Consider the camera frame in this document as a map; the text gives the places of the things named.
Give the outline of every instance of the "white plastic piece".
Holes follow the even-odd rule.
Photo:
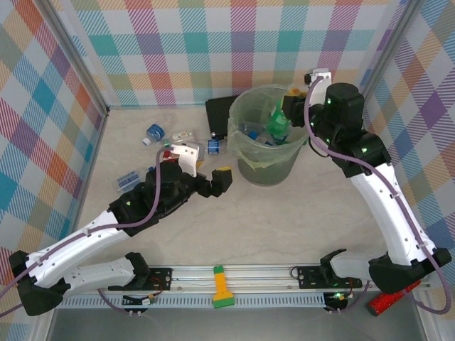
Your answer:
[[[393,166],[384,163],[376,169],[392,183],[394,189],[401,197],[401,200],[403,200],[412,221],[420,233],[420,237],[427,245],[428,251],[430,254],[433,254],[435,245],[427,234],[425,234],[415,218],[414,213],[412,213],[411,208],[398,185]],[[381,229],[382,235],[384,236],[388,255],[392,263],[398,265],[411,265],[411,261],[414,259],[418,261],[425,260],[427,257],[422,251],[419,243],[417,243],[396,198],[391,195],[381,179],[374,174],[369,176],[359,174],[352,177],[351,181],[368,203],[368,206]]]
[[[116,223],[117,220],[112,212],[103,211],[97,219],[84,226],[83,229]],[[69,238],[81,233],[81,231],[76,231],[46,249],[29,254],[29,260],[26,262],[27,268],[35,262],[36,257],[44,256]],[[35,285],[41,288],[50,288],[68,273],[68,269],[75,268],[78,264],[105,247],[128,238],[128,234],[118,229],[104,229],[88,236],[85,235],[49,256],[49,259],[45,260],[43,265],[30,271],[30,277],[36,277]]]
[[[333,272],[340,278],[361,278],[371,281],[369,261],[382,255],[358,254],[344,251],[330,260]]]
[[[195,146],[182,146],[179,144],[171,145],[173,147],[172,153],[178,154],[178,165],[182,168],[184,173],[190,174],[192,177],[196,177],[196,164],[198,162],[199,147]]]
[[[63,297],[108,286],[125,286],[135,276],[134,267],[125,257],[110,263],[76,266],[63,277],[65,282],[71,285]]]
[[[332,84],[332,73],[328,69],[314,69],[310,72],[311,83],[316,80],[317,77],[321,76],[322,81],[316,84],[316,87],[309,98],[310,106],[315,104],[324,104],[326,101],[326,92],[329,85]]]

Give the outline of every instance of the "green plastic bottle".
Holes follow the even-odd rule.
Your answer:
[[[280,138],[287,135],[288,126],[291,123],[290,119],[286,118],[282,110],[283,99],[280,99],[275,106],[274,112],[267,122],[265,129],[267,133],[272,135],[274,138]]]

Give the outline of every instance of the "yellow brush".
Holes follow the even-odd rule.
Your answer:
[[[215,274],[216,294],[213,296],[213,307],[221,308],[234,305],[234,295],[226,286],[225,269],[222,265],[213,268]]]

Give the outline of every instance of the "plastic bottle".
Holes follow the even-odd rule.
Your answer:
[[[207,140],[204,143],[205,152],[208,155],[225,154],[228,151],[228,141],[226,140]]]
[[[270,135],[273,135],[274,138],[279,139],[281,136],[286,135],[288,132],[288,127],[291,124],[291,120],[286,118],[282,110],[283,99],[277,102],[277,105],[272,112],[270,120],[266,124],[266,131]]]
[[[162,140],[162,138],[170,132],[172,129],[172,117],[168,115],[163,121],[159,122],[159,124],[155,123],[152,124],[147,130],[146,135],[147,137],[142,140],[142,143],[145,146],[151,144],[152,141],[158,142]]]
[[[157,142],[156,145],[158,148],[169,147],[171,144],[179,144],[185,141],[194,141],[196,142],[196,134],[194,129],[186,129],[179,131],[178,133],[172,134],[168,139],[162,139]]]

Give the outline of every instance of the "cable tie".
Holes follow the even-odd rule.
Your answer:
[[[423,243],[423,244],[418,244],[417,246],[418,246],[420,249],[422,249],[422,248],[428,246],[428,242],[427,242],[426,240],[424,240],[424,243]]]
[[[33,260],[37,263],[38,266],[42,266],[43,265],[43,262],[41,261],[39,256],[36,256]]]

